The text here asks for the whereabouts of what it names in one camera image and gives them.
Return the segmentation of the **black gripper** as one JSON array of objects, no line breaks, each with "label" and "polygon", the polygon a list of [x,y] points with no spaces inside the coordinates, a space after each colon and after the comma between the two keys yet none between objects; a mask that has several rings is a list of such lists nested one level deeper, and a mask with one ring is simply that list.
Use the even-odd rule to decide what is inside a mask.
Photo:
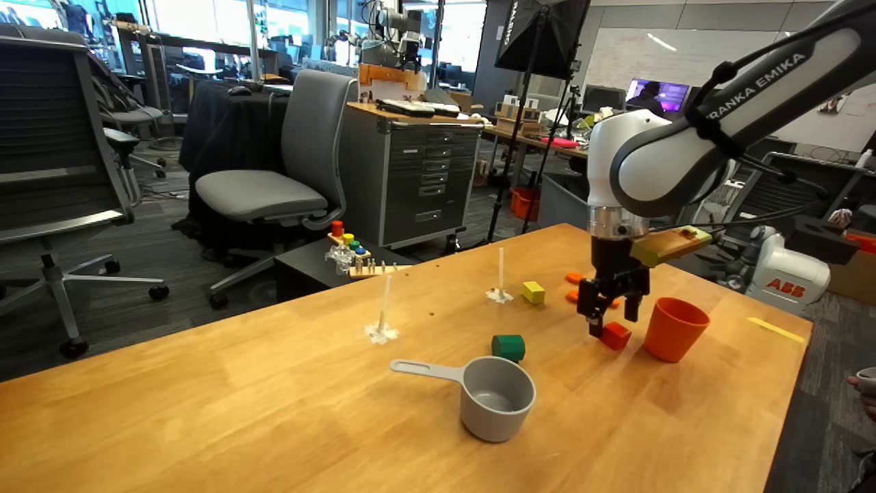
[{"label": "black gripper", "polygon": [[648,269],[630,254],[630,238],[594,238],[594,277],[585,283],[576,312],[587,321],[587,333],[602,338],[604,309],[623,298],[623,321],[635,324],[639,301],[648,297]]}]

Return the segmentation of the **white ABB robot base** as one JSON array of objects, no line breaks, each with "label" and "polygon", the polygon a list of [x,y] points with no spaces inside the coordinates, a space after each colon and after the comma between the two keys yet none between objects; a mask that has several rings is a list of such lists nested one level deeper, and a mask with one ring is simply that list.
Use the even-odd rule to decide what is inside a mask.
[{"label": "white ABB robot base", "polygon": [[788,249],[786,238],[769,224],[754,228],[750,238],[758,246],[753,277],[745,287],[750,298],[802,314],[827,292],[828,265],[823,260]]}]

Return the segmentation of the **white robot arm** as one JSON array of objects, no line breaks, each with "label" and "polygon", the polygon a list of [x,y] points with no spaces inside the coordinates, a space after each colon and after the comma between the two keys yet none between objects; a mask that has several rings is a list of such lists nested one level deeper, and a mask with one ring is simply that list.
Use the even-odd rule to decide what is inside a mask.
[{"label": "white robot arm", "polygon": [[876,0],[834,0],[799,34],[719,62],[675,121],[630,110],[587,139],[587,231],[594,277],[576,312],[604,333],[604,309],[620,298],[638,321],[648,265],[630,254],[648,217],[669,217],[745,150],[827,98],[876,73]]}]

